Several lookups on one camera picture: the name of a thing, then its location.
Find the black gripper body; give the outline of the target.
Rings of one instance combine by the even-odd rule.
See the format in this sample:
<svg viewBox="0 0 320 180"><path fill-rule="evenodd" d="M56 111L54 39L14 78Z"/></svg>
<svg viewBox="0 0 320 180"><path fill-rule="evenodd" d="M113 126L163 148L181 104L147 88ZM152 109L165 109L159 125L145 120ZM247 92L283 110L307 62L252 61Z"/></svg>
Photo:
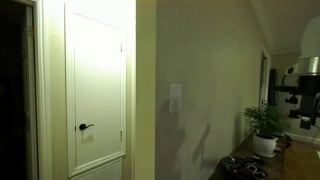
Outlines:
<svg viewBox="0 0 320 180"><path fill-rule="evenodd" d="M299 76L296 86L276 86L276 91L288 92L291 94L285 102L299 105L289 111L288 117L300 120L302 129L310 130L316 125L316 119L320 117L320 77Z"/></svg>

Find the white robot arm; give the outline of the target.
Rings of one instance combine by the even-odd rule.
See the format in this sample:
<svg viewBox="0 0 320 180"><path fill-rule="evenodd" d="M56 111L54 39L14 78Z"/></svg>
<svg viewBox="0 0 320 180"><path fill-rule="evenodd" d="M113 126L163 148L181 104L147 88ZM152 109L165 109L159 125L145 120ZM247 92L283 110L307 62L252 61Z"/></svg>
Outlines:
<svg viewBox="0 0 320 180"><path fill-rule="evenodd" d="M296 76L296 86L276 86L276 91L291 94L286 103L300 104L289 111L289 118L298 118L302 129L310 130L320 117L320 16L312 18L301 39L301 56L296 64L286 70L283 78Z"/></svg>

